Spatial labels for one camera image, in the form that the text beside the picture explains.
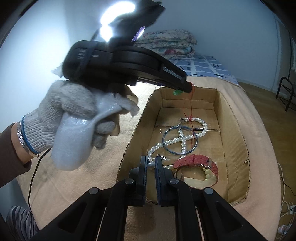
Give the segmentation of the left forearm brown sleeve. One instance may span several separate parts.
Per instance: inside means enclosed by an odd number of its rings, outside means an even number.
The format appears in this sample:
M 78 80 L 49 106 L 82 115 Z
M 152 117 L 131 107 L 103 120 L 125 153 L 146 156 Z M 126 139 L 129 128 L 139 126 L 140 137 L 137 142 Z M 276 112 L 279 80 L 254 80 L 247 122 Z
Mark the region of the left forearm brown sleeve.
M 13 124 L 8 126 L 3 132 L 1 132 L 1 163 L 0 163 L 0 184 L 1 187 L 9 183 L 14 178 L 26 173 L 30 170 L 32 162 L 31 160 L 23 164 L 18 158 L 13 142 L 11 140 L 11 129 Z

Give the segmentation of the left hand grey knit glove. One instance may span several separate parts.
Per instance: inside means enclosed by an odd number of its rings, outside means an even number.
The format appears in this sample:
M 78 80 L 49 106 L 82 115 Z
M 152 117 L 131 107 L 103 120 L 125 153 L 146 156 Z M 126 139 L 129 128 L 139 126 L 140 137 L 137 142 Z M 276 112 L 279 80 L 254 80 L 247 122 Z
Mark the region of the left hand grey knit glove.
M 92 145 L 98 150 L 105 148 L 108 136 L 119 134 L 119 115 L 130 113 L 135 116 L 139 111 L 138 97 L 128 86 L 124 86 L 123 90 L 115 93 L 112 98 L 119 104 L 120 110 L 108 112 L 105 118 L 95 124 Z M 93 119 L 99 113 L 94 94 L 83 85 L 70 81 L 55 81 L 39 107 L 22 119 L 23 140 L 32 153 L 38 154 L 53 147 L 65 112 L 83 120 Z

